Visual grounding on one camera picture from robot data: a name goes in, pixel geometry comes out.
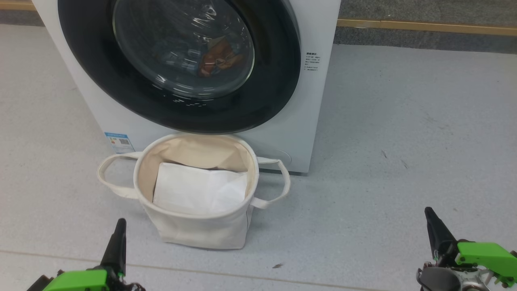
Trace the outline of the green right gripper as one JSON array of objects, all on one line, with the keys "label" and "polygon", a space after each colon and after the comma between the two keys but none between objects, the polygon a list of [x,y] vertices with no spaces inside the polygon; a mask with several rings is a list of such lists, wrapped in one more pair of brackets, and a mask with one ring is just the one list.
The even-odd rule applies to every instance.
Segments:
[{"label": "green right gripper", "polygon": [[458,242],[432,207],[424,210],[431,254],[435,261],[454,261],[461,267],[484,267],[493,273],[496,283],[513,287],[517,279],[515,251],[507,251],[493,242]]}]

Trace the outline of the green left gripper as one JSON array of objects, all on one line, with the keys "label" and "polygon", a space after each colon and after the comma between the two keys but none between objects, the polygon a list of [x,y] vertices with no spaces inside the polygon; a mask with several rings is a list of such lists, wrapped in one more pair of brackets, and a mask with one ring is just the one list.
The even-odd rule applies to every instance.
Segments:
[{"label": "green left gripper", "polygon": [[[127,221],[119,219],[102,257],[100,265],[118,280],[126,274]],[[109,291],[106,270],[62,272],[56,277],[41,276],[28,291]]]}]

